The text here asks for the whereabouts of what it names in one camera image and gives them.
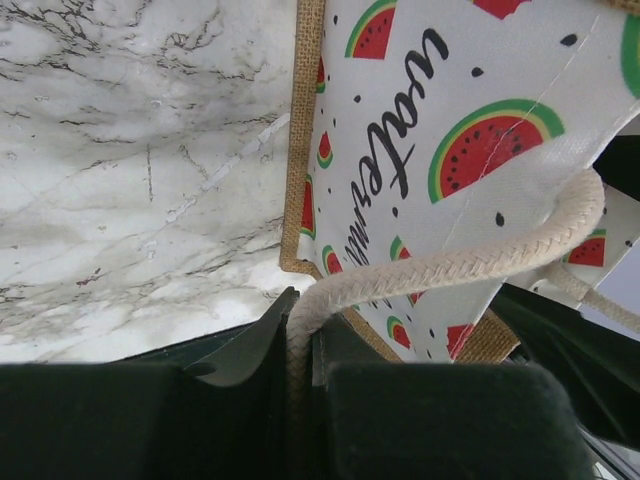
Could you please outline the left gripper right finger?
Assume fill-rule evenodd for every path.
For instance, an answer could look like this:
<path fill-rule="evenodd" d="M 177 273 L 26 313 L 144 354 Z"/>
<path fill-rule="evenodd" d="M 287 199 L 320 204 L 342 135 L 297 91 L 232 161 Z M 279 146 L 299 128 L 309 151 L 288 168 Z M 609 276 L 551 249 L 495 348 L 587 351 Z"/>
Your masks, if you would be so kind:
<path fill-rule="evenodd" d="M 590 479 L 569 399 L 528 366 L 391 363 L 342 319 L 312 338 L 314 479 Z"/>

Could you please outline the jute watermelon canvas bag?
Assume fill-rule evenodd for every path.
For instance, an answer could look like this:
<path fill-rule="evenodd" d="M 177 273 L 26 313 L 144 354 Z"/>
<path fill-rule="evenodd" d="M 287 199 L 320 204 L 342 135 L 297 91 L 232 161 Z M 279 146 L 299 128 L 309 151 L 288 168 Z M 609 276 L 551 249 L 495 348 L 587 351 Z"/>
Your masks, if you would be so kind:
<path fill-rule="evenodd" d="M 357 308 L 409 359 L 453 361 L 506 279 L 596 227 L 593 163 L 639 111 L 635 1 L 302 1 L 282 266 L 314 266 L 287 325 Z"/>

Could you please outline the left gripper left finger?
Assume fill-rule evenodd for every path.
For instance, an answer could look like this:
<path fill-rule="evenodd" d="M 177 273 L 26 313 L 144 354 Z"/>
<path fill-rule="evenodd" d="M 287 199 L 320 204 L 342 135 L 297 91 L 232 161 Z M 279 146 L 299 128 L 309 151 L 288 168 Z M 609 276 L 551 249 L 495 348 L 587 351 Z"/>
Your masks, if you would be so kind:
<path fill-rule="evenodd" d="M 285 290 L 242 328 L 111 363 L 1 368 L 5 479 L 282 479 Z"/>

